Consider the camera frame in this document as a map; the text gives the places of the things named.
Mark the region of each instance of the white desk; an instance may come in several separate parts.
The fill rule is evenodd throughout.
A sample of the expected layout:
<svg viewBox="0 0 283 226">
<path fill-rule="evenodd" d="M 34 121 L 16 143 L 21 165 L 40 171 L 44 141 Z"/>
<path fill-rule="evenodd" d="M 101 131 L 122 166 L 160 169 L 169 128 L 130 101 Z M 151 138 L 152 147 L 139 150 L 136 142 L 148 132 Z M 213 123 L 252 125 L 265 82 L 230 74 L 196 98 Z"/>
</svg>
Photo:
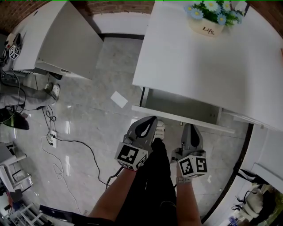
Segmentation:
<svg viewBox="0 0 283 226">
<path fill-rule="evenodd" d="M 283 39 L 253 8 L 217 38 L 192 31 L 183 5 L 155 2 L 133 84 L 178 94 L 283 131 Z"/>
<path fill-rule="evenodd" d="M 13 61 L 14 70 L 40 68 L 92 79 L 103 42 L 70 2 L 45 4 L 17 25 L 13 34 L 18 33 L 23 43 L 19 57 Z M 10 64 L 3 68 L 10 69 Z"/>
</svg>

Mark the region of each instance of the artificial flower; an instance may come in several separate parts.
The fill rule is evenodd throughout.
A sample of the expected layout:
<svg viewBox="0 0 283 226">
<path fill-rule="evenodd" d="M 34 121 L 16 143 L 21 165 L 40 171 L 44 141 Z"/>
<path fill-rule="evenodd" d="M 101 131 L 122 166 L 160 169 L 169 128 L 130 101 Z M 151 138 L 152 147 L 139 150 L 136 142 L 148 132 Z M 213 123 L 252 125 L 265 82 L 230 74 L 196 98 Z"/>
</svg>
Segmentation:
<svg viewBox="0 0 283 226">
<path fill-rule="evenodd" d="M 231 11 L 230 12 L 231 15 L 235 16 L 237 18 L 237 23 L 241 24 L 242 20 L 243 20 L 243 16 L 241 13 L 235 12 L 235 11 Z"/>
<path fill-rule="evenodd" d="M 195 19 L 202 19 L 203 18 L 203 12 L 201 12 L 199 9 L 193 8 L 191 11 L 191 16 Z"/>
<path fill-rule="evenodd" d="M 237 13 L 235 11 L 231 11 L 230 14 L 237 17 Z"/>
<path fill-rule="evenodd" d="M 194 1 L 195 4 L 201 4 L 203 1 Z"/>
<path fill-rule="evenodd" d="M 218 5 L 218 8 L 217 8 L 217 10 L 215 11 L 215 13 L 218 15 L 218 14 L 221 13 L 222 10 L 223 10 L 223 8 L 222 8 L 220 5 Z"/>
<path fill-rule="evenodd" d="M 193 6 L 192 5 L 188 5 L 186 7 L 184 7 L 184 10 L 188 13 L 188 14 L 191 14 L 191 10 L 193 9 Z"/>
<path fill-rule="evenodd" d="M 217 21 L 220 25 L 224 25 L 226 23 L 226 17 L 223 14 L 219 14 Z"/>
<path fill-rule="evenodd" d="M 242 23 L 242 20 L 243 20 L 243 16 L 241 13 L 237 13 L 237 17 L 238 17 L 238 24 L 241 24 Z"/>
<path fill-rule="evenodd" d="M 231 11 L 231 7 L 230 7 L 230 2 L 229 2 L 229 1 L 224 1 L 224 2 L 223 2 L 223 9 L 224 9 L 226 12 Z"/>
<path fill-rule="evenodd" d="M 211 12 L 216 11 L 218 8 L 218 4 L 216 1 L 204 1 L 204 5 Z"/>
</svg>

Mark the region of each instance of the drawer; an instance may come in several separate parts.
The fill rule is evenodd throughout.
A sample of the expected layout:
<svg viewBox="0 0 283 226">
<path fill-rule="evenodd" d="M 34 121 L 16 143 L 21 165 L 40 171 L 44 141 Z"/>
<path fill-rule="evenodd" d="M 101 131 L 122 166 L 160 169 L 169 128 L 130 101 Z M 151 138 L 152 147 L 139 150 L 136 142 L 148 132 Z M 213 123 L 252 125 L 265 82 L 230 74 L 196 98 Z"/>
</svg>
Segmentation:
<svg viewBox="0 0 283 226">
<path fill-rule="evenodd" d="M 160 90 L 143 88 L 140 105 L 133 105 L 132 110 L 235 133 L 233 129 L 218 125 L 222 108 Z"/>
<path fill-rule="evenodd" d="M 258 120 L 255 120 L 253 118 L 250 118 L 250 117 L 247 117 L 245 115 L 242 115 L 242 114 L 239 114 L 239 113 L 235 113 L 235 112 L 232 112 L 232 111 L 229 111 L 229 110 L 226 110 L 226 109 L 222 109 L 222 114 L 232 115 L 232 116 L 234 116 L 234 120 L 235 120 L 235 117 L 236 117 L 238 119 L 244 120 L 247 123 L 260 125 L 262 128 L 265 127 L 265 128 L 271 129 L 271 130 L 280 131 L 280 130 L 278 130 L 278 129 L 270 126 L 270 125 L 267 125 L 265 123 L 262 123 L 262 122 L 260 122 Z"/>
</svg>

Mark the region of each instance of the tabletop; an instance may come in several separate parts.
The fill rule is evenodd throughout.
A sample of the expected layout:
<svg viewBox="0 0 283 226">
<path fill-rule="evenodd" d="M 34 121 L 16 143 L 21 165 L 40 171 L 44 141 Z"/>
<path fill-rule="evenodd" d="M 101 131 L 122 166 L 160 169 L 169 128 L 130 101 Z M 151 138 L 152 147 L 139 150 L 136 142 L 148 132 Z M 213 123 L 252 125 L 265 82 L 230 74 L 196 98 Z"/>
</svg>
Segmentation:
<svg viewBox="0 0 283 226">
<path fill-rule="evenodd" d="M 215 38 L 195 33 L 183 3 L 155 2 L 133 84 L 243 114 L 283 131 L 283 39 L 253 8 Z"/>
</svg>

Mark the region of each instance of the black pants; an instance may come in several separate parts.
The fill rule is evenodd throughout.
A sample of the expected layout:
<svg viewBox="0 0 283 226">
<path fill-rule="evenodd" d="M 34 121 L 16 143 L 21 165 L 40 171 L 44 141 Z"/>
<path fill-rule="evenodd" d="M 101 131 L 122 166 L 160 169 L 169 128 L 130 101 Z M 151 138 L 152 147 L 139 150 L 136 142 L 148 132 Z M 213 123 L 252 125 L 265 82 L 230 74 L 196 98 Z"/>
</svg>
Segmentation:
<svg viewBox="0 0 283 226">
<path fill-rule="evenodd" d="M 151 147 L 116 219 L 118 225 L 176 225 L 176 192 L 165 145 L 156 138 Z"/>
</svg>

